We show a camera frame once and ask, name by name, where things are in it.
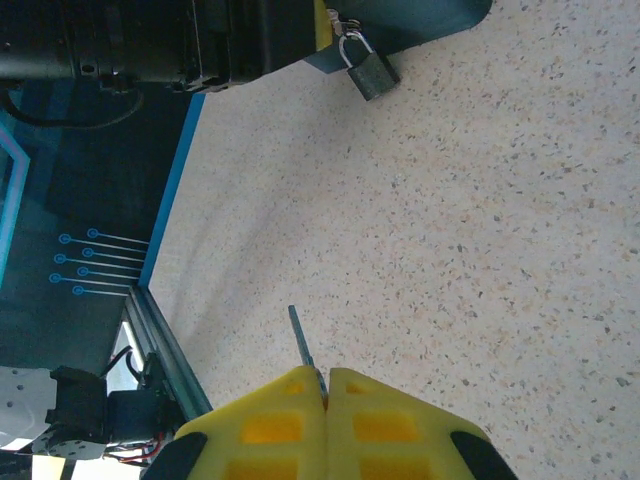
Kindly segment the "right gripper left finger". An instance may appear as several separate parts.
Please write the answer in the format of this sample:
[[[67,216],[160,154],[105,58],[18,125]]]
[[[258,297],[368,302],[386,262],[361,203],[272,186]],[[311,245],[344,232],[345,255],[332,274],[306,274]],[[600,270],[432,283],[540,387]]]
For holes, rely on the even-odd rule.
[[[316,370],[299,366],[182,425],[143,480],[326,480]]]

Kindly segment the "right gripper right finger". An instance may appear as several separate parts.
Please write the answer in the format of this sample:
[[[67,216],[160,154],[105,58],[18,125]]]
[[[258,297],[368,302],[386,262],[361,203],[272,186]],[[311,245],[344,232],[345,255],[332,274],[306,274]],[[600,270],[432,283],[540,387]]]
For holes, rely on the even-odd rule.
[[[351,369],[326,421],[328,480],[518,480],[476,424]]]

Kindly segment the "small dark padlock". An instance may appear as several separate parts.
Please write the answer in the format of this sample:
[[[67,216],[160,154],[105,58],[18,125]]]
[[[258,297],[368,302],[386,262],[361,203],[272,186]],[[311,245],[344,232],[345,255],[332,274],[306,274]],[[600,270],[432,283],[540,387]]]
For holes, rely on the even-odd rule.
[[[353,62],[346,44],[359,42],[367,54],[362,60]],[[400,76],[389,60],[381,56],[358,30],[345,30],[338,40],[338,51],[347,67],[347,74],[365,101],[371,101],[392,91],[399,83]]]

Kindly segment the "silver keys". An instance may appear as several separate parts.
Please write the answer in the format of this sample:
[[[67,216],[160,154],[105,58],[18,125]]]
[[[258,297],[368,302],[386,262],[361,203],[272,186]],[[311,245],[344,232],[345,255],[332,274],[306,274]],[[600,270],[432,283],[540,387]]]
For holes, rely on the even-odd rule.
[[[313,370],[315,371],[317,381],[321,391],[321,398],[324,404],[324,408],[327,408],[328,400],[329,400],[329,391],[322,373],[315,365],[314,359],[311,355],[311,351],[308,347],[308,343],[304,335],[304,331],[299,319],[299,315],[294,305],[288,306],[288,315],[289,315],[289,320],[291,323],[292,330],[294,332],[296,345],[299,351],[299,355],[301,357],[302,364],[304,366],[312,367]]]

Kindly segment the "starry night patterned box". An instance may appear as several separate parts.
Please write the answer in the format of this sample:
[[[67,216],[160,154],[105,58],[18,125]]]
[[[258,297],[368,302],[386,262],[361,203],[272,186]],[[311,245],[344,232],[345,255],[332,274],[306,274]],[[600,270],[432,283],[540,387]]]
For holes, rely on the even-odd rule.
[[[360,31],[388,59],[390,54],[474,27],[493,4],[493,0],[326,0],[328,9],[338,13],[342,32],[334,32],[332,45],[317,51],[313,0],[287,1],[295,8],[285,15],[278,54],[288,64],[305,60],[325,73],[347,71],[338,51],[345,30]],[[349,41],[346,48],[353,62],[367,54],[356,41]]]

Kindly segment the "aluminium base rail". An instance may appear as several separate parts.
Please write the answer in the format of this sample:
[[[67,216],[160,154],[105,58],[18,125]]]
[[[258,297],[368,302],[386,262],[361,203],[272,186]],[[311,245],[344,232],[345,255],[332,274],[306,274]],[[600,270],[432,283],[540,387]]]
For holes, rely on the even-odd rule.
[[[177,402],[186,421],[213,410],[177,339],[147,287],[134,286],[125,299],[123,319],[138,351],[153,354],[164,375],[164,389]]]

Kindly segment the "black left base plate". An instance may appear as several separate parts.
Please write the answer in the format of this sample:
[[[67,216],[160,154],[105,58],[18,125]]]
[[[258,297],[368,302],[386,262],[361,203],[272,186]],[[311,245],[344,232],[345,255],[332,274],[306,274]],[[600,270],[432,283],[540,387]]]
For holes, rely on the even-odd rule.
[[[50,427],[29,444],[34,455],[53,456],[69,460],[95,460],[106,450],[103,438],[66,427]]]

